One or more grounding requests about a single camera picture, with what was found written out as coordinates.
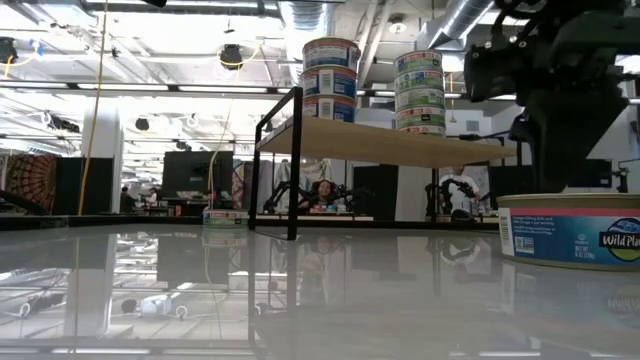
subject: reflective table surface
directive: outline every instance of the reflective table surface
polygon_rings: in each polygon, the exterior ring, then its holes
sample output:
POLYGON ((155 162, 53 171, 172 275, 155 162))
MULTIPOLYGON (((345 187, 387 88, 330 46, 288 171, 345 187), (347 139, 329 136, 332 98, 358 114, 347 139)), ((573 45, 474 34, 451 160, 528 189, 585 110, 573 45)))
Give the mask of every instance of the reflective table surface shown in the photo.
POLYGON ((2 359, 640 359, 640 274, 497 233, 128 225, 0 232, 2 359))

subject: stacked tuna can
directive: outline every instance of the stacked tuna can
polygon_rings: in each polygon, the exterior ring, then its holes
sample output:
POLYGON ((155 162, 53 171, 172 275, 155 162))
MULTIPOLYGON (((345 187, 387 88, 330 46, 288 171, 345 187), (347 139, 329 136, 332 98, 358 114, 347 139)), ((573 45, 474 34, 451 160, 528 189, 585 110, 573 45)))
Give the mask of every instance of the stacked tuna can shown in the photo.
POLYGON ((394 62, 396 128, 418 134, 445 135, 442 55, 414 51, 394 62))
POLYGON ((358 46, 349 40, 324 37, 308 42, 302 52, 303 114, 354 122, 358 46))

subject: ceiling duct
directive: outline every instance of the ceiling duct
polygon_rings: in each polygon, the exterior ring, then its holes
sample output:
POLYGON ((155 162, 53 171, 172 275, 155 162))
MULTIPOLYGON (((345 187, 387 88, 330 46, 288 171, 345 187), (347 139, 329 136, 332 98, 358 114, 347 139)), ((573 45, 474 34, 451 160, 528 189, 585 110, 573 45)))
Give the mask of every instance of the ceiling duct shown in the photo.
POLYGON ((426 24, 422 43, 428 49, 463 50, 459 45, 466 45, 467 35, 492 6, 493 0, 451 0, 444 15, 426 24), (454 45, 444 49, 451 42, 454 45))
MULTIPOLYGON (((318 2, 281 2, 280 12, 287 27, 287 60, 302 60, 302 47, 310 40, 331 33, 333 4, 318 2)), ((291 81, 298 84, 302 65, 289 65, 291 81)))

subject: wooden shelf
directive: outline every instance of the wooden shelf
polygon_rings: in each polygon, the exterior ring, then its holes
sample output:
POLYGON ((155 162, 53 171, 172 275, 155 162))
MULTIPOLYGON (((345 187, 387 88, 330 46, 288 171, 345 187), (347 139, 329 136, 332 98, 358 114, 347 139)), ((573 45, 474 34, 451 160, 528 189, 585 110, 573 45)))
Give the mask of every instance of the wooden shelf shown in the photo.
MULTIPOLYGON (((259 142, 257 148, 291 154, 292 129, 291 118, 259 142)), ((516 156, 516 149, 304 117, 301 154, 316 159, 443 168, 516 156)))

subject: person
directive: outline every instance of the person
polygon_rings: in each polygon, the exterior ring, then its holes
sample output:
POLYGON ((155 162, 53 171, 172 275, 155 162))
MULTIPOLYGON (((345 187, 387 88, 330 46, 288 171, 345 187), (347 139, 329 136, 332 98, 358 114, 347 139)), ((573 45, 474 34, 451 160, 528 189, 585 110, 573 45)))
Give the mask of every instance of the person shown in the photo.
POLYGON ((318 183, 318 191, 316 196, 309 201, 304 201, 300 204, 300 208, 312 208, 315 205, 332 205, 335 199, 333 199, 333 184, 329 180, 320 180, 318 183))
POLYGON ((127 214, 133 212, 136 201, 129 195, 129 188, 124 186, 120 193, 120 213, 127 214))
MULTIPOLYGON (((478 185, 476 185, 476 182, 473 181, 472 178, 470 178, 467 175, 463 175, 462 174, 463 172, 464 172, 464 165, 454 166, 453 174, 445 175, 442 178, 440 178, 440 183, 439 183, 440 186, 442 186, 442 184, 445 181, 449 179, 453 179, 455 181, 468 184, 473 190, 474 198, 470 199, 469 197, 467 197, 467 195, 465 195, 462 191, 460 191, 460 188, 458 187, 458 185, 449 184, 449 193, 451 194, 451 206, 452 206, 451 211, 454 211, 457 209, 469 211, 470 202, 473 200, 481 199, 480 189, 478 188, 478 185)), ((442 196, 442 194, 440 194, 440 203, 442 204, 443 202, 444 202, 444 197, 442 196)))
POLYGON ((158 189, 151 188, 151 195, 147 197, 147 204, 149 206, 158 206, 158 189))

